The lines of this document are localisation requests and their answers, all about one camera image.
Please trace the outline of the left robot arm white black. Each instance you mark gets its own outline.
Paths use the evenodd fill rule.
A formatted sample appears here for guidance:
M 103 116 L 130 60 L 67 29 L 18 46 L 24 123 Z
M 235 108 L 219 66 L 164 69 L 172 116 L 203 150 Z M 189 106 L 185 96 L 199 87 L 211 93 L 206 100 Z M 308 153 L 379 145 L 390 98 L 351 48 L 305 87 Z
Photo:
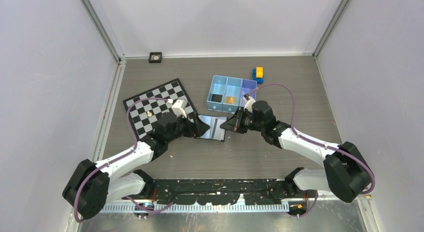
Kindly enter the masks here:
M 196 112 L 187 117 L 166 112 L 152 127 L 152 131 L 127 150 L 104 160 L 85 159 L 78 164 L 62 192 L 63 198 L 73 206 L 74 214 L 81 216 L 77 221 L 94 217 L 106 204 L 126 196 L 151 197 L 155 182 L 138 166 L 159 158 L 170 142 L 180 137 L 201 137 L 211 128 Z

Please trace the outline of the orange square item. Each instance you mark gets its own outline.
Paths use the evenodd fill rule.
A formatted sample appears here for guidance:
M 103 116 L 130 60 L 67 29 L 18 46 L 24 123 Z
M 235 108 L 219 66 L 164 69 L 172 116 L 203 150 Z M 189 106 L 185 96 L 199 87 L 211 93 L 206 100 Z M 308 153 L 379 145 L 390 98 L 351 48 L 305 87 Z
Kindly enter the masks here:
M 233 96 L 226 96 L 225 103 L 235 105 L 237 103 L 237 98 Z

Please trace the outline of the purple bin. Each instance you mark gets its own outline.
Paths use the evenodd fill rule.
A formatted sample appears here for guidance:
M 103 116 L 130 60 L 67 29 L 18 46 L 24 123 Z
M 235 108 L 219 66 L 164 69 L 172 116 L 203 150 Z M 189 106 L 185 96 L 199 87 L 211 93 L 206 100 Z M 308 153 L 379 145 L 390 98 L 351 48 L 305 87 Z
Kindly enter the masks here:
M 244 95 L 252 92 L 257 87 L 257 81 L 242 79 L 241 91 L 239 96 L 239 107 L 243 108 L 246 105 Z

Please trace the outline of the light blue bin middle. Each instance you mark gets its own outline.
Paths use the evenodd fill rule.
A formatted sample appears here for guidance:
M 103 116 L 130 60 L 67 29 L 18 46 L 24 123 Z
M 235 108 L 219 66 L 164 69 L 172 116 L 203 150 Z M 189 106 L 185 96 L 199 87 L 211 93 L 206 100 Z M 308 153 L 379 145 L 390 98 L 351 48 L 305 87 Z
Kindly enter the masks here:
M 234 113 L 238 107 L 239 107 L 239 99 L 240 99 L 240 92 L 241 92 L 241 85 L 242 85 L 242 79 L 241 78 L 234 78 L 234 77 L 228 77 L 225 94 L 223 98 L 223 105 L 222 105 L 222 111 L 227 113 Z M 235 105 L 232 104 L 226 104 L 226 96 L 233 96 L 236 97 L 237 103 Z

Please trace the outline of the light blue bin left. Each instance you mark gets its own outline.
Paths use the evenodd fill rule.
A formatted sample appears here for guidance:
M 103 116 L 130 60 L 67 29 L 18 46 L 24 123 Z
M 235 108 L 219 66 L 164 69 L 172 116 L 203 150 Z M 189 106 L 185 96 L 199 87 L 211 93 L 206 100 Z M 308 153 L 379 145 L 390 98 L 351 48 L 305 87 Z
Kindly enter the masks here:
M 223 111 L 223 100 L 224 100 L 224 94 L 226 91 L 227 80 L 228 80 L 227 76 L 219 76 L 219 75 L 213 76 L 210 89 L 208 92 L 208 97 L 206 100 L 207 108 L 209 110 L 219 111 L 219 112 Z M 222 102 L 221 103 L 211 102 L 212 94 L 221 94 Z

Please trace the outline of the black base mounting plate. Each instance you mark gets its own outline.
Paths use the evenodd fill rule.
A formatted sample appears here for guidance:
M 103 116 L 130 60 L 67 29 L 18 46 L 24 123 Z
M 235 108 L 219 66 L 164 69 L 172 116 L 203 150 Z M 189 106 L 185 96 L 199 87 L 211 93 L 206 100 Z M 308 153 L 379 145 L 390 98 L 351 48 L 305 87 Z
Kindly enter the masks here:
M 155 179 L 149 194 L 131 195 L 167 205 L 233 205 L 243 200 L 246 205 L 279 204 L 287 198 L 315 199 L 313 190 L 302 191 L 283 179 Z

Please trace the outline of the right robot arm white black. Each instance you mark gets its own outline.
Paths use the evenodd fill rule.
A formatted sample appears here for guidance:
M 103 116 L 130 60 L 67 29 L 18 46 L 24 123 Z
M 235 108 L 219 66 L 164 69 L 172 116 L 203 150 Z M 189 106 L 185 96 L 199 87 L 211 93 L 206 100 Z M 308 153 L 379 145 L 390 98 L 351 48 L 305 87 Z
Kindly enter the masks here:
M 305 190 L 322 190 L 332 192 L 344 202 L 352 202 L 375 186 L 373 172 L 353 143 L 330 143 L 301 133 L 277 120 L 266 101 L 239 108 L 220 127 L 240 134 L 249 130 L 260 132 L 268 144 L 296 152 L 320 165 L 321 170 L 299 168 L 286 177 L 285 190 L 292 197 L 300 196 Z

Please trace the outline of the black square item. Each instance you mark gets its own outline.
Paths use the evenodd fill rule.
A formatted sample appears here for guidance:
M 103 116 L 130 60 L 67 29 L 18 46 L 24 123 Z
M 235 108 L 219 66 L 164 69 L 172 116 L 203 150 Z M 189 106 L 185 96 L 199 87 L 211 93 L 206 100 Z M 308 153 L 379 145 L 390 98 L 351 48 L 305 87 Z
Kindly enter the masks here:
M 221 94 L 212 94 L 211 95 L 211 102 L 221 103 L 223 96 Z

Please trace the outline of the small black square box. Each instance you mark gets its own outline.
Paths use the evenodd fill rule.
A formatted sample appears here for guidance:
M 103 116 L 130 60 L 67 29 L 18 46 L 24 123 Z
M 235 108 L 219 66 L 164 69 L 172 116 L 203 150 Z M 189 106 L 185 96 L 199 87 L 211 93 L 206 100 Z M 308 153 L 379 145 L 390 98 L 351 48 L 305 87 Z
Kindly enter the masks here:
M 148 62 L 151 64 L 161 63 L 163 53 L 162 52 L 150 52 Z

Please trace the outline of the blue yellow toy blocks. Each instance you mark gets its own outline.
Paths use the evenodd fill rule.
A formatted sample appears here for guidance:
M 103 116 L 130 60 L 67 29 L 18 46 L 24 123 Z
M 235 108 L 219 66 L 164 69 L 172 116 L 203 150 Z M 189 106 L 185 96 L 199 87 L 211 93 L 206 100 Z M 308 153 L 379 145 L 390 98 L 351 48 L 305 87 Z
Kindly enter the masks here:
M 252 70 L 252 79 L 258 84 L 264 83 L 264 69 L 263 67 L 256 67 Z

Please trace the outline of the light blue bin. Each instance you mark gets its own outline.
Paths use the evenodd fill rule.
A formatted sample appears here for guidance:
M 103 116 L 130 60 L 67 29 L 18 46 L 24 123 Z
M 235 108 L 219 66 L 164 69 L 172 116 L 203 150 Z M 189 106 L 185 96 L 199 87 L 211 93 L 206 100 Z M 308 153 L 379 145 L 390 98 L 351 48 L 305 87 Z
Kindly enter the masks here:
M 207 108 L 209 110 L 219 111 L 219 112 L 223 111 L 223 100 L 224 100 L 224 94 L 226 91 L 227 80 L 228 80 L 227 76 L 219 76 L 219 75 L 213 76 L 210 89 L 208 92 L 208 97 L 206 100 Z M 211 102 L 212 94 L 221 94 L 222 102 L 221 103 Z
M 227 113 L 234 113 L 238 107 L 239 107 L 239 99 L 240 99 L 240 92 L 241 92 L 241 85 L 242 85 L 242 79 L 241 78 L 234 78 L 234 77 L 228 77 L 225 94 L 223 98 L 223 105 L 222 105 L 222 111 Z M 226 104 L 226 96 L 233 96 L 236 97 L 237 103 L 235 105 L 232 104 Z

